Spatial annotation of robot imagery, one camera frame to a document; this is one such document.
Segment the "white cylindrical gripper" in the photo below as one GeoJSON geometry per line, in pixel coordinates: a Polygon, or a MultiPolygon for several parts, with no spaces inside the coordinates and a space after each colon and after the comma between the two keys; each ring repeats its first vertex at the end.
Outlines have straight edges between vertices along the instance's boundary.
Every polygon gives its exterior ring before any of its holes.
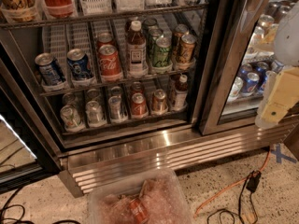
{"type": "Polygon", "coordinates": [[[299,102],[299,67],[287,66],[278,74],[267,71],[263,99],[255,125],[261,129],[273,128],[299,102]]]}

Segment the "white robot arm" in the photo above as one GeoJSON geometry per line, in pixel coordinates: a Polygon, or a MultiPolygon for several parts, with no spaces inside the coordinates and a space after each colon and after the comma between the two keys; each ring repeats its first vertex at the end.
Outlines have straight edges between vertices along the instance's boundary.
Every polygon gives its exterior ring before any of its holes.
{"type": "Polygon", "coordinates": [[[299,102],[299,2],[279,22],[274,54],[284,67],[268,78],[255,125],[269,129],[299,102]]]}

